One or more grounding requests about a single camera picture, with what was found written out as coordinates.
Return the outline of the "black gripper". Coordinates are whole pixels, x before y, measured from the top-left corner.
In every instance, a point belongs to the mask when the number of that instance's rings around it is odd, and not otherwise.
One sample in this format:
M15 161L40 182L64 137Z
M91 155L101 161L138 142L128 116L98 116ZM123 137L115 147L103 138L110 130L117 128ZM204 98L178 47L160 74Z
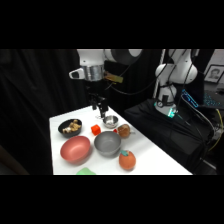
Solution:
M100 116L104 118L106 112L108 111L107 99L105 97L105 83L103 81L88 82L87 92L92 109L97 110L97 105L100 104Z

